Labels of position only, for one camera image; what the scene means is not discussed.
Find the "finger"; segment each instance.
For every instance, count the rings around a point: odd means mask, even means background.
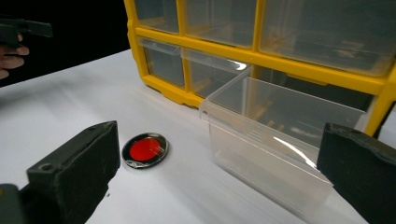
[[[0,67],[12,69],[20,67],[24,64],[24,59],[18,56],[5,56],[0,60]]]
[[[21,42],[23,40],[23,35],[21,33],[18,33],[18,40]]]
[[[0,57],[5,54],[17,54],[17,50],[7,45],[0,45]]]
[[[30,53],[30,50],[25,46],[21,46],[20,48],[17,48],[16,51],[17,54],[19,55],[28,55]]]
[[[9,73],[7,70],[0,69],[0,79],[8,77]]]

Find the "white tabletop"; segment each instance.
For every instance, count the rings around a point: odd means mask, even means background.
[[[88,223],[303,223],[220,169],[199,111],[144,85],[130,50],[0,89],[0,183],[21,189],[30,166],[110,120],[118,122],[120,149],[155,132],[170,152],[146,170],[121,161]]]

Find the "black foam block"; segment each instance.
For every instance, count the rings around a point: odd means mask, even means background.
[[[26,224],[21,196],[18,187],[13,184],[0,185],[0,223]]]
[[[328,123],[317,166],[369,223],[396,223],[396,149]]]
[[[62,223],[85,223],[119,168],[117,122],[100,123],[29,168],[29,193],[58,204]]]

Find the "metal jar lid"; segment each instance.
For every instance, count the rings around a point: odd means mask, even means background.
[[[125,144],[122,158],[132,168],[149,168],[163,160],[168,148],[169,144],[162,135],[142,133]]]

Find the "clear plastic bin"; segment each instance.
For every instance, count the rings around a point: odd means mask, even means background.
[[[256,0],[186,0],[186,35],[250,48]]]
[[[185,88],[180,46],[143,37],[139,38],[139,45],[144,47],[150,75]]]
[[[205,98],[200,111],[214,160],[226,171],[308,223],[360,223],[330,197],[332,184],[316,162],[326,122],[355,128],[364,112],[260,81],[248,70]]]
[[[178,34],[176,0],[134,0],[141,26]]]
[[[248,69],[248,64],[217,57],[194,49],[183,49],[181,57],[188,61],[191,91],[206,98],[213,91]]]
[[[396,54],[396,0],[267,0],[260,51],[368,76]]]

